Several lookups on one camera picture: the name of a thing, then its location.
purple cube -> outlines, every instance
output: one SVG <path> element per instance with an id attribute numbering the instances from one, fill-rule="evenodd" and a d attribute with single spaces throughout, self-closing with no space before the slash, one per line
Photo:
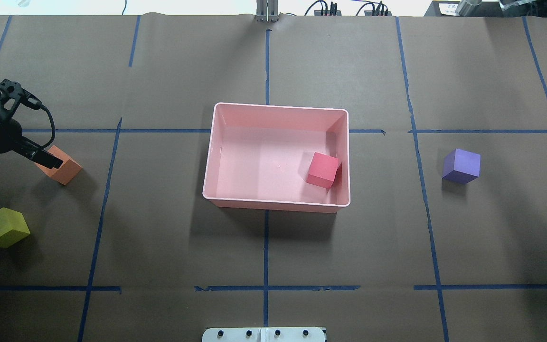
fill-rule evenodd
<path id="1" fill-rule="evenodd" d="M 480 154 L 455 149 L 444 158 L 443 180 L 467 184 L 480 176 Z"/>

yellow cube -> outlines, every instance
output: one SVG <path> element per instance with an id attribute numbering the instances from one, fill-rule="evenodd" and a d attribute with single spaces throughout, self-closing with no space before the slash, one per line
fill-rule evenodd
<path id="1" fill-rule="evenodd" d="M 31 234 L 20 212 L 0 209 L 0 247 L 8 248 Z"/>

table surface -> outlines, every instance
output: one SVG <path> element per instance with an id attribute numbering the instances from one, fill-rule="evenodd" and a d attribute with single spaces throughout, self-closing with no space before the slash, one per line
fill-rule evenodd
<path id="1" fill-rule="evenodd" d="M 32 232 L 0 249 L 0 341 L 547 341 L 547 19 L 3 16 L 3 78 L 84 171 L 0 155 Z M 350 206 L 204 199 L 217 102 L 348 110 Z M 457 148 L 467 186 L 441 182 Z"/>

open container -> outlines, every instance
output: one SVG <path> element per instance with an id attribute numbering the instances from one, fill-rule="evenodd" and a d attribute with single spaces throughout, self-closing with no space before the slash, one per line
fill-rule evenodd
<path id="1" fill-rule="evenodd" d="M 330 189 L 305 182 L 314 152 L 340 161 Z M 308 212 L 347 207 L 348 112 L 215 105 L 202 194 L 219 207 Z"/>

